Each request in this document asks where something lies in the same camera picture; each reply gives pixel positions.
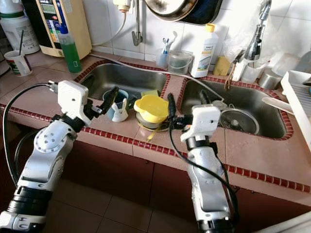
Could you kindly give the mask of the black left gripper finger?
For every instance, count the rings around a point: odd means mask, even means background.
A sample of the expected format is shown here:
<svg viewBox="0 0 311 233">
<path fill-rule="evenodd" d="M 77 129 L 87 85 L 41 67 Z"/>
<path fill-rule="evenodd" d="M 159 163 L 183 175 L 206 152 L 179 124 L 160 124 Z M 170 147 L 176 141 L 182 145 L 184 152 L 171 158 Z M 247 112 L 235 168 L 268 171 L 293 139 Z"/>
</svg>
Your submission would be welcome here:
<svg viewBox="0 0 311 233">
<path fill-rule="evenodd" d="M 108 90 L 103 95 L 103 102 L 101 104 L 102 113 L 106 114 L 107 111 L 112 107 L 115 106 L 115 99 L 117 98 L 117 95 L 119 93 L 119 88 L 117 86 L 113 87 L 113 89 Z"/>
</svg>

